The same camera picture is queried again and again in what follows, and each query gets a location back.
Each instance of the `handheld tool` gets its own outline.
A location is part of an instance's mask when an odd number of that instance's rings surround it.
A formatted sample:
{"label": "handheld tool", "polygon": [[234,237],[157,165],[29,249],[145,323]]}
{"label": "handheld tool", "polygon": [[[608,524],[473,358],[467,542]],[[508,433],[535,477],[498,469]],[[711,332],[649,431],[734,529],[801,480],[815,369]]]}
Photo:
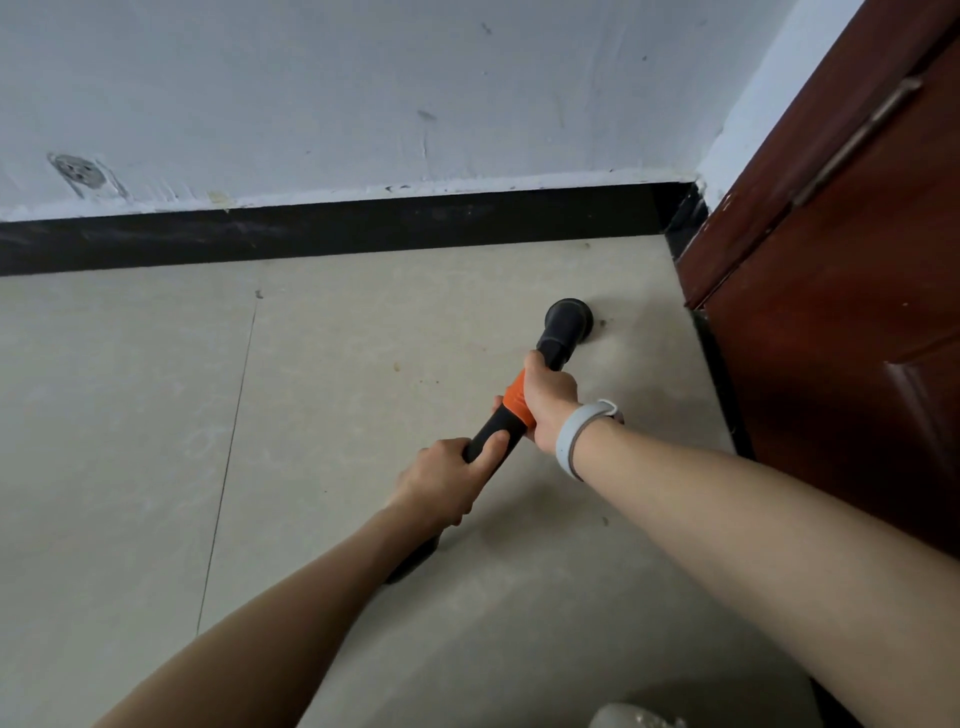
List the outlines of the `handheld tool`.
{"label": "handheld tool", "polygon": [[[537,351],[543,354],[543,361],[547,368],[554,372],[561,370],[569,361],[573,350],[589,336],[592,329],[593,313],[583,301],[561,299],[550,306],[543,321],[543,334],[537,342]],[[464,448],[464,460],[468,463],[476,460],[488,438],[501,429],[510,433],[510,443],[503,455],[503,460],[506,460],[520,438],[536,423],[523,398],[523,372],[521,371],[514,379],[514,383],[504,392],[503,404],[496,408],[487,423]],[[503,460],[496,466],[497,468],[503,464]],[[387,577],[387,583],[394,584],[413,571],[437,550],[439,543],[440,534],[420,544]]]}

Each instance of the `forearm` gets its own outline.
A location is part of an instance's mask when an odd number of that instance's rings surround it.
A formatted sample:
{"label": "forearm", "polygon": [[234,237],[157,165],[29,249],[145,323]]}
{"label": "forearm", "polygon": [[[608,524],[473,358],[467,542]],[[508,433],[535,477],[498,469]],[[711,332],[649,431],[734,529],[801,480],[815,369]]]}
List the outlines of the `forearm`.
{"label": "forearm", "polygon": [[783,473],[609,420],[582,433],[574,467],[862,719],[927,711],[932,725],[958,709],[960,568],[947,556]]}
{"label": "forearm", "polygon": [[432,525],[393,506],[230,614],[101,719],[128,726],[294,726],[344,636]]}

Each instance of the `door frame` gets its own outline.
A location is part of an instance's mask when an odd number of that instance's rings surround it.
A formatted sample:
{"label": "door frame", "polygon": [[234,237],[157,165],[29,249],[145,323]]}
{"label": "door frame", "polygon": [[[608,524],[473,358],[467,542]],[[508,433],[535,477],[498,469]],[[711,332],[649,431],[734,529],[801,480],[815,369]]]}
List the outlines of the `door frame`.
{"label": "door frame", "polygon": [[677,261],[687,306],[703,307],[900,81],[938,55],[958,17],[960,0],[865,0]]}

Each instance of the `tile grout line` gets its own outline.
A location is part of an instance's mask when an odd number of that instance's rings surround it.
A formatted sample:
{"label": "tile grout line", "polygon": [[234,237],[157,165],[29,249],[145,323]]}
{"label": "tile grout line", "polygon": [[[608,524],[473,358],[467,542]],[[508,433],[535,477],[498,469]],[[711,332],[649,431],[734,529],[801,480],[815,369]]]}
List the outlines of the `tile grout line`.
{"label": "tile grout line", "polygon": [[217,527],[220,525],[220,512],[224,508],[224,493],[227,491],[227,475],[230,472],[230,455],[233,453],[233,438],[237,433],[237,419],[240,417],[240,401],[243,398],[243,383],[247,378],[247,362],[250,360],[250,344],[253,341],[253,325],[256,323],[256,307],[258,299],[253,300],[253,316],[250,321],[250,335],[247,337],[247,352],[243,357],[243,372],[240,374],[240,391],[237,392],[237,408],[233,413],[233,430],[230,431],[230,444],[227,447],[227,464],[224,466],[224,483],[220,487],[220,502],[217,504],[217,520],[213,523],[213,538],[210,540],[210,557],[206,561],[206,577],[204,578],[204,593],[200,597],[200,613],[197,615],[197,631],[200,634],[200,622],[204,618],[204,603],[206,602],[206,587],[210,583],[210,567],[213,566],[213,548],[217,544]]}

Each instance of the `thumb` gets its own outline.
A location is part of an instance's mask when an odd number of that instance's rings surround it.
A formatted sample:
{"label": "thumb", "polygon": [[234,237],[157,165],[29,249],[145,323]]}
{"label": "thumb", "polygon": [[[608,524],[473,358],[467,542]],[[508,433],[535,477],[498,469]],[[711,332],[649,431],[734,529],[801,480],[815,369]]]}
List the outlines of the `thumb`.
{"label": "thumb", "polygon": [[503,460],[507,454],[507,445],[510,443],[510,433],[505,429],[495,432],[484,443],[483,451],[477,456],[477,459],[469,464],[470,471],[477,478],[478,484],[486,485],[496,470],[496,466]]}

